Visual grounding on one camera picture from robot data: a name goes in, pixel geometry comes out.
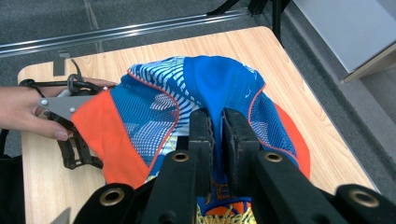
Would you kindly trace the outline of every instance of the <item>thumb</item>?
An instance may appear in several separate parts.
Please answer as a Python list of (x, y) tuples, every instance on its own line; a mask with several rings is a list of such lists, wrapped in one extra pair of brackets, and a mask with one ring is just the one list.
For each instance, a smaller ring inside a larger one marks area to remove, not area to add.
[(33, 116), (29, 123), (30, 125), (27, 127), (26, 131), (60, 141), (66, 141), (69, 137), (66, 128), (56, 121), (40, 119)]

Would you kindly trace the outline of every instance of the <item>human hand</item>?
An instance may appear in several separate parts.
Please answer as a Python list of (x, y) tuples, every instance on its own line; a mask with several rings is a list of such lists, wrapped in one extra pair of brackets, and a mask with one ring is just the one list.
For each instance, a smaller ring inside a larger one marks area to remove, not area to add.
[[(97, 86), (114, 86), (116, 83), (102, 79), (84, 78)], [(39, 88), (46, 97), (57, 96), (65, 87)], [(38, 105), (41, 96), (28, 87), (0, 87), (0, 128), (27, 131), (42, 136), (65, 141), (68, 132), (61, 124), (37, 116), (42, 111)]]

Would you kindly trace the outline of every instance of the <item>round metal bolt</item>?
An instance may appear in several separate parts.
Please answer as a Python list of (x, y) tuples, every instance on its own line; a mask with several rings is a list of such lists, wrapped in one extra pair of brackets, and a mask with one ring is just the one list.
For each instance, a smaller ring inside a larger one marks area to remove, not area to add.
[(48, 103), (49, 103), (49, 102), (48, 102), (47, 100), (42, 100), (42, 101), (41, 101), (41, 104), (42, 104), (42, 105), (47, 105)]

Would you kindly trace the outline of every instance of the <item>wooden table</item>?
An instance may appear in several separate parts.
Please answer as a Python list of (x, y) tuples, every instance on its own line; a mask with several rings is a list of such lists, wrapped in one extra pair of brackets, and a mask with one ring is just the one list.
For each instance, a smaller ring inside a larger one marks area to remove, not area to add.
[[(290, 115), (310, 148), (310, 180), (315, 186), (330, 193), (347, 183), (375, 188), (288, 54), (267, 28), (204, 35), (75, 60), (85, 77), (120, 82), (132, 64), (197, 55), (234, 58), (262, 74), (267, 83), (264, 92)], [(66, 74), (76, 72), (70, 61), (66, 62), (66, 70)], [(19, 80), (25, 78), (65, 80), (65, 77), (52, 76), (52, 63), (25, 67), (19, 73)], [(22, 155), (27, 223), (49, 223), (69, 206), (73, 220), (91, 194), (104, 185), (99, 169), (91, 166), (73, 171), (65, 169), (61, 151), (54, 140), (23, 133)]]

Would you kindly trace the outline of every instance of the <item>metal floor strip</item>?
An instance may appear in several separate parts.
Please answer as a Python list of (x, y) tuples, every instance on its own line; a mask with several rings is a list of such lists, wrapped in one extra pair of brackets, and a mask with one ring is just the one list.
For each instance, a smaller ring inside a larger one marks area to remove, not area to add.
[(12, 44), (0, 45), (0, 58), (26, 53), (39, 52), (49, 49), (73, 47), (77, 45), (95, 43), (97, 41), (112, 40), (134, 35), (144, 35), (154, 32), (207, 24), (220, 21), (230, 21), (251, 16), (246, 7), (228, 11), (222, 15), (197, 15), (177, 19), (154, 21), (137, 25), (124, 26), (113, 29), (97, 30), (76, 35), (63, 35), (52, 38), (37, 39)]

